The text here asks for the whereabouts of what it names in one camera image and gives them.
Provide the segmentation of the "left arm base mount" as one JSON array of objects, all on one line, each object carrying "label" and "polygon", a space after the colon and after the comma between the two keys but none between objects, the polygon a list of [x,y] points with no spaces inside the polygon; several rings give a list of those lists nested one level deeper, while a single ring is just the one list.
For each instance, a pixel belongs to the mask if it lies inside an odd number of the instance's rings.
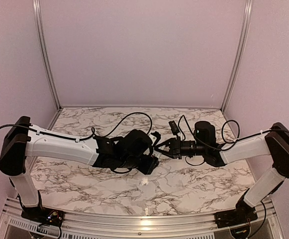
[{"label": "left arm base mount", "polygon": [[35,207],[26,207],[22,203],[21,197],[18,195],[18,200],[22,208],[21,217],[38,222],[41,225],[52,225],[60,227],[64,219],[64,211],[46,208],[42,205],[41,194],[38,192],[38,205]]}]

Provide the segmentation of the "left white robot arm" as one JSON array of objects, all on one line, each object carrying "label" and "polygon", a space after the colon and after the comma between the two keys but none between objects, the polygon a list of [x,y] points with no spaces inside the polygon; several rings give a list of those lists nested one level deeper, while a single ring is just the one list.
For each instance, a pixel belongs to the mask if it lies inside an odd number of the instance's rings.
[{"label": "left white robot arm", "polygon": [[46,220],[48,211],[41,205],[40,193],[26,169],[28,157],[70,160],[111,171],[136,169],[144,175],[151,174],[159,164],[154,155],[154,146],[161,138],[158,132],[133,129],[125,136],[113,138],[94,133],[81,137],[41,128],[31,124],[26,116],[7,127],[10,130],[2,144],[0,171],[9,176],[22,205],[38,222]]}]

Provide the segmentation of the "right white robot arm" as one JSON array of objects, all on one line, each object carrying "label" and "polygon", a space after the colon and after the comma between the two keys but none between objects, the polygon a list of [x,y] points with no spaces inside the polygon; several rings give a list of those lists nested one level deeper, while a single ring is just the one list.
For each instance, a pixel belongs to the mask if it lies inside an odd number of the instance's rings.
[{"label": "right white robot arm", "polygon": [[215,127],[207,121],[196,122],[192,134],[193,140],[182,140],[176,135],[154,149],[169,158],[202,156],[203,161],[213,167],[263,155],[273,160],[272,167],[237,202],[231,213],[236,223],[244,222],[256,205],[289,178],[289,131],[280,122],[268,130],[222,144],[216,142]]}]

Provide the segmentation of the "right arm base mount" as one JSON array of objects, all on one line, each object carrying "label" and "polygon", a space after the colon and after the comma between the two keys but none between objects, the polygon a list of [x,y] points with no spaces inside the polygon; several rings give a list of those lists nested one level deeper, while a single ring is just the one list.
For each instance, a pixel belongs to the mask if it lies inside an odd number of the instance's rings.
[{"label": "right arm base mount", "polygon": [[215,223],[218,228],[236,226],[249,223],[258,219],[254,207],[250,207],[245,201],[244,193],[235,205],[235,209],[217,212],[214,214]]}]

